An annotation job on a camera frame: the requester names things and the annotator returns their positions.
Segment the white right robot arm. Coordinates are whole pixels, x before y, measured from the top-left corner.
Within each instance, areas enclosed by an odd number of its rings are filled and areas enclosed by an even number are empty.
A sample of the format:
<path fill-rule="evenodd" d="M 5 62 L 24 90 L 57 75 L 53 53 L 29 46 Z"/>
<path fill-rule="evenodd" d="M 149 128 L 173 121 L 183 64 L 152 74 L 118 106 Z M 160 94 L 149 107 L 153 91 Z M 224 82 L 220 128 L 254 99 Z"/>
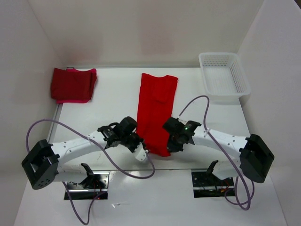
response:
<path fill-rule="evenodd" d="M 182 123 L 169 118 L 163 125 L 169 133 L 167 149 L 171 153 L 182 152 L 184 145 L 206 146 L 226 155 L 227 160 L 213 161 L 207 169 L 206 179 L 211 185 L 230 177 L 245 176 L 255 183 L 263 183 L 275 159 L 263 139 L 251 134 L 235 136 L 207 128 L 196 121 Z"/>

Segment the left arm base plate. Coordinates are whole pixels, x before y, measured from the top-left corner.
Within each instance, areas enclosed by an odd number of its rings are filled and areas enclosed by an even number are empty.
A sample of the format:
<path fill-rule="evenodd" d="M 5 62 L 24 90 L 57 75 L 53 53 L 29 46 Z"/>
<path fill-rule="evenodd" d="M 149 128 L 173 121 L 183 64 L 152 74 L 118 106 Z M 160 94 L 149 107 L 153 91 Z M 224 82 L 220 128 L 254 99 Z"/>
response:
<path fill-rule="evenodd" d="M 93 200 L 98 195 L 98 200 L 107 200 L 109 175 L 109 172 L 95 172 L 92 181 L 66 183 L 72 200 Z"/>

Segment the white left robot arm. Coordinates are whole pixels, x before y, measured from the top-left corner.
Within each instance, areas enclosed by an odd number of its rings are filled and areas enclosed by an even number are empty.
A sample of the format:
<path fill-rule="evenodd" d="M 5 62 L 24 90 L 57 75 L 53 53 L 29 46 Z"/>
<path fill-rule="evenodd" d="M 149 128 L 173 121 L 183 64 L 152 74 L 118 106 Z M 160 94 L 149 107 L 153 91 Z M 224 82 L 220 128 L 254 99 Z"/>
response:
<path fill-rule="evenodd" d="M 34 190 L 42 189 L 62 177 L 63 165 L 83 155 L 114 148 L 126 147 L 138 161 L 147 158 L 144 140 L 136 133 L 137 122 L 125 117 L 121 122 L 101 126 L 96 131 L 77 139 L 60 143 L 38 141 L 22 161 L 22 167 Z"/>

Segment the bright red t shirt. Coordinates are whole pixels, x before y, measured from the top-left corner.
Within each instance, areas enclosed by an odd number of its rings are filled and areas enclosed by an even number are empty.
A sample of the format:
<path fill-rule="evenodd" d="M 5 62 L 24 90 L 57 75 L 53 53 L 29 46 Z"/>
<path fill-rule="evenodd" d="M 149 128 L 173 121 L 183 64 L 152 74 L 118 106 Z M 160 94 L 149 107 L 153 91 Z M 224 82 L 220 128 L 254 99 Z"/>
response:
<path fill-rule="evenodd" d="M 150 153 L 169 157 L 169 133 L 164 123 L 172 116 L 178 78 L 170 75 L 155 77 L 142 73 L 137 111 L 137 133 Z"/>

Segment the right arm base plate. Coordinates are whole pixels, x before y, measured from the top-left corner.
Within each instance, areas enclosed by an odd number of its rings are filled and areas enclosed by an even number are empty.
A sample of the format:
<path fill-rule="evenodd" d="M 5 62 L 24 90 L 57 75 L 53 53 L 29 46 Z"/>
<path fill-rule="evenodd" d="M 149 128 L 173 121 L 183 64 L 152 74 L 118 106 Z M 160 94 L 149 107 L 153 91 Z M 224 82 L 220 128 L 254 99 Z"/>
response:
<path fill-rule="evenodd" d="M 233 178 L 220 180 L 205 170 L 192 170 L 191 177 L 195 198 L 235 196 Z"/>

